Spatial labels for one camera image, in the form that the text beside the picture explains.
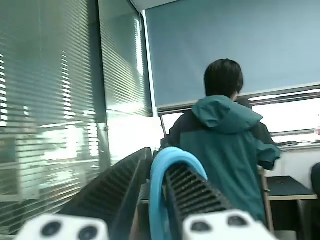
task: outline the person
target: person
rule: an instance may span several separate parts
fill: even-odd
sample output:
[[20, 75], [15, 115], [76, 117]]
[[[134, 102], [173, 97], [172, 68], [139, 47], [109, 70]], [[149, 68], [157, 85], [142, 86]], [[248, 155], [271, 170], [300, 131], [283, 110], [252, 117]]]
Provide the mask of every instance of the person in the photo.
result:
[[175, 122], [161, 143], [195, 155], [208, 181], [235, 208], [266, 223], [258, 165], [272, 170], [280, 151], [253, 136], [251, 129], [262, 116], [234, 102], [243, 85], [237, 62], [220, 59], [211, 63], [204, 73], [206, 97]]
[[[244, 97], [238, 97], [236, 99], [236, 102], [242, 106], [245, 106], [249, 109], [252, 110], [252, 106], [249, 102], [248, 99], [244, 98]], [[267, 126], [265, 124], [263, 124], [262, 122], [258, 122], [257, 125], [255, 125], [252, 129], [251, 129], [251, 132], [253, 134], [253, 136], [256, 138], [256, 139], [259, 139], [261, 140], [264, 144], [272, 144], [272, 145], [277, 145], [272, 137], [271, 137], [271, 134], [267, 128]]]

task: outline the blue tube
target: blue tube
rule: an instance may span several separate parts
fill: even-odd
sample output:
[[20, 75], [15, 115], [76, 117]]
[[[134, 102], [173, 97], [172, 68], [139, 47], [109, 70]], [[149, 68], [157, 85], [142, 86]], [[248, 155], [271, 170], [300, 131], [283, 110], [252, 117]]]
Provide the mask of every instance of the blue tube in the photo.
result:
[[173, 164], [185, 163], [206, 180], [207, 174], [199, 160], [189, 152], [177, 147], [167, 147], [156, 156], [151, 166], [149, 198], [149, 221], [152, 240], [170, 240], [168, 235], [168, 212], [165, 206], [162, 184], [166, 171]]

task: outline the roller blind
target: roller blind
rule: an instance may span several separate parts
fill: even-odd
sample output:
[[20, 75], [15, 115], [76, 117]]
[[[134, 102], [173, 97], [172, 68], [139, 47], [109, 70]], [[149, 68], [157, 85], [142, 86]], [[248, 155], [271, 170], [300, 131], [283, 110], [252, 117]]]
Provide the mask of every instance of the roller blind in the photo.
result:
[[129, 0], [98, 2], [109, 149], [114, 164], [149, 147], [143, 137], [151, 102], [145, 33], [140, 14]]
[[86, 0], [0, 0], [0, 235], [99, 173]]
[[205, 96], [215, 60], [239, 62], [242, 94], [319, 84], [320, 1], [180, 0], [146, 11], [157, 107]]

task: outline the ceiling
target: ceiling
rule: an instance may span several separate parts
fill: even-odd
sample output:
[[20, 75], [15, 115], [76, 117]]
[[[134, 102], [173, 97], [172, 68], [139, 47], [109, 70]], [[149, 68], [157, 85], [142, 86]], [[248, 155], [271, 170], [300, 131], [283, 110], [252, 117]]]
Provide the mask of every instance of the ceiling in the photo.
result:
[[141, 11], [145, 9], [151, 9], [160, 5], [176, 2], [178, 0], [132, 0], [135, 7]]

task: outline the bottle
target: bottle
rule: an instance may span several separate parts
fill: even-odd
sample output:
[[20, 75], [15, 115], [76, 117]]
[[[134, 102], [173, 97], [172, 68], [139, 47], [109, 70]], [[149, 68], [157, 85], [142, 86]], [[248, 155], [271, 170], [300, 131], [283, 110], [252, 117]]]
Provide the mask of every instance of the bottle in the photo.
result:
[[318, 114], [316, 119], [316, 128], [314, 129], [315, 141], [320, 144], [320, 114]]

